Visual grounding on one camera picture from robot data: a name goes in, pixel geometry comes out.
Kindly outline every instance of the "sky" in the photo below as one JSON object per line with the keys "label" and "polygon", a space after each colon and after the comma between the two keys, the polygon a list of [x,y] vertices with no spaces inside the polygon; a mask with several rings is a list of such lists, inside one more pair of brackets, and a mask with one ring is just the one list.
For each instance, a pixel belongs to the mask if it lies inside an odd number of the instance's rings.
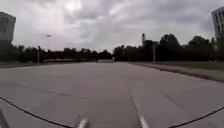
{"label": "sky", "polygon": [[223,0],[0,0],[0,11],[17,18],[13,44],[52,50],[111,51],[141,45],[142,33],[155,41],[174,34],[180,44],[195,35],[210,39],[211,12],[221,6]]}

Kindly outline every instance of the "curb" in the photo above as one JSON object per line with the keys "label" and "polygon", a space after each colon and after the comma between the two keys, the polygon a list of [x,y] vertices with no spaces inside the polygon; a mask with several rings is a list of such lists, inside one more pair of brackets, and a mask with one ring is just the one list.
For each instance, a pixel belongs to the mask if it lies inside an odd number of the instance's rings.
{"label": "curb", "polygon": [[68,62],[68,63],[33,63],[33,64],[21,64],[21,65],[5,65],[0,67],[0,69],[10,69],[10,68],[23,68],[23,67],[38,67],[38,66],[51,66],[51,65],[62,65],[62,64],[76,64],[81,62]]}
{"label": "curb", "polygon": [[203,79],[207,79],[207,80],[213,80],[213,81],[218,81],[218,82],[224,83],[224,77],[208,75],[208,74],[192,72],[192,71],[178,70],[178,69],[167,69],[167,68],[159,67],[156,65],[150,66],[150,65],[144,65],[144,64],[134,64],[134,63],[130,63],[130,64],[144,66],[144,67],[148,67],[148,68],[155,68],[160,71],[168,71],[168,72],[179,73],[179,74],[184,74],[184,75],[188,75],[188,76],[195,76],[195,77],[199,77],[199,78],[203,78]]}

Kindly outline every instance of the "concrete pavement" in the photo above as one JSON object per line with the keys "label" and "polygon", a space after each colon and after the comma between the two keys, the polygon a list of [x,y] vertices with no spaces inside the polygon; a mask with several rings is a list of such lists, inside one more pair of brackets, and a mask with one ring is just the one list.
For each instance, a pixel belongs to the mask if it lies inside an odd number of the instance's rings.
{"label": "concrete pavement", "polygon": [[[0,70],[0,96],[46,119],[74,126],[166,128],[224,106],[224,84],[127,63]],[[11,128],[57,128],[0,101]],[[224,112],[183,128],[223,128]]]}

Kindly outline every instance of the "street lamp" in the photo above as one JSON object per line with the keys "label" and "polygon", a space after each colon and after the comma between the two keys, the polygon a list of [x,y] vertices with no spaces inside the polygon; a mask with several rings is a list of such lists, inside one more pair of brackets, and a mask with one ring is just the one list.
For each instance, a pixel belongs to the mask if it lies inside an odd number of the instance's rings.
{"label": "street lamp", "polygon": [[50,43],[50,38],[51,37],[51,35],[47,35],[47,50],[49,51],[50,49],[49,49],[49,43]]}

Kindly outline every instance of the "pole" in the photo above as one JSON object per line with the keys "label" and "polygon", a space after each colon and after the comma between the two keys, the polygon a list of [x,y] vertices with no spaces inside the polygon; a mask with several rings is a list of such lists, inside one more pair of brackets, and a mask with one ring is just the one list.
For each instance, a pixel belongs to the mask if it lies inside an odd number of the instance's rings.
{"label": "pole", "polygon": [[50,49],[49,49],[49,44],[50,44],[50,38],[51,37],[51,35],[47,35],[47,50],[49,51]]}
{"label": "pole", "polygon": [[156,63],[156,43],[153,43],[153,63]]}
{"label": "pole", "polygon": [[40,64],[40,46],[37,49],[37,63]]}

